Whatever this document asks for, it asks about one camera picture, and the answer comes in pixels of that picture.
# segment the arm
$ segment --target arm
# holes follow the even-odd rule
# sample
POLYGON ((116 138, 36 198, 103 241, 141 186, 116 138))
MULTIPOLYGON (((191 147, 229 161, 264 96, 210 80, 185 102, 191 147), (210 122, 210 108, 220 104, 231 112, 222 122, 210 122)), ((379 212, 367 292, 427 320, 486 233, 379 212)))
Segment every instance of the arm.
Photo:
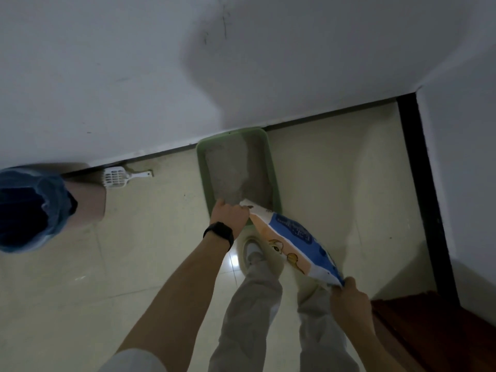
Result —
POLYGON ((355 347, 367 372, 405 372, 375 336, 370 300, 356 288, 355 279, 351 277, 346 278, 344 288, 332 288, 334 319, 355 347))
MULTIPOLYGON (((210 224, 224 223, 236 238, 249 214, 247 208, 219 200, 212 210, 210 224)), ((133 348, 150 351, 168 372, 185 372, 228 250, 227 240, 208 232, 165 282, 117 352, 133 348)))

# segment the gray pants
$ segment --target gray pants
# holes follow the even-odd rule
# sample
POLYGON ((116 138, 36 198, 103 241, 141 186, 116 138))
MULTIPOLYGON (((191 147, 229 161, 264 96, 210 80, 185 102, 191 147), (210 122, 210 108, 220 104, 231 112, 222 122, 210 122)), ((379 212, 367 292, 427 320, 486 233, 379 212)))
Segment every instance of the gray pants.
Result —
MULTIPOLYGON (((282 287, 267 261, 257 258, 227 308, 219 346, 209 372, 262 372, 270 323, 281 303, 282 287)), ((317 289, 299 304, 300 371, 355 372, 358 365, 346 352, 343 331, 332 318, 329 293, 317 289)))

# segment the logo on bag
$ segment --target logo on bag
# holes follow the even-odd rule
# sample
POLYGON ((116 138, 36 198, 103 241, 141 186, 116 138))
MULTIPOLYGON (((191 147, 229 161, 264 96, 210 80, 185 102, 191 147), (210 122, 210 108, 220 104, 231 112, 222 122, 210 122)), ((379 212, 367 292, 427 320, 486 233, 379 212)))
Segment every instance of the logo on bag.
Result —
POLYGON ((280 223, 281 225, 286 227, 298 239, 304 241, 307 244, 312 243, 312 235, 310 234, 310 232, 307 231, 305 227, 303 227, 298 222, 292 221, 291 219, 288 219, 281 214, 276 214, 275 219, 277 223, 280 223))

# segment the hand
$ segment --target hand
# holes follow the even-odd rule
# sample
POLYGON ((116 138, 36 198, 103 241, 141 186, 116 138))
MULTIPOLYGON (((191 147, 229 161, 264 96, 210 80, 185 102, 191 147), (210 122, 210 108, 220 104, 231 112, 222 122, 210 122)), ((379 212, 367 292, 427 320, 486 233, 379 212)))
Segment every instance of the hand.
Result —
POLYGON ((224 223, 231 228, 234 238, 237 238, 249 217, 250 210, 248 207, 239 205, 231 206, 226 204, 223 199, 219 199, 212 210, 210 224, 214 224, 215 222, 224 223))
POLYGON ((355 278, 345 279, 344 287, 332 287, 331 312, 348 338, 356 333, 372 332, 372 305, 367 294, 358 291, 355 278))

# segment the litter box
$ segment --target litter box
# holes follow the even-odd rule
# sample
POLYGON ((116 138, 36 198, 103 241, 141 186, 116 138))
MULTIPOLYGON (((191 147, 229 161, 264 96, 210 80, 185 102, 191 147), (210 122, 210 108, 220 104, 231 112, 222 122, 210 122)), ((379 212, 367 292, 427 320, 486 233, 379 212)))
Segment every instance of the litter box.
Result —
POLYGON ((202 139, 196 145, 196 154, 209 214, 216 197, 233 205, 246 197, 282 213, 269 138, 262 128, 239 129, 202 139))

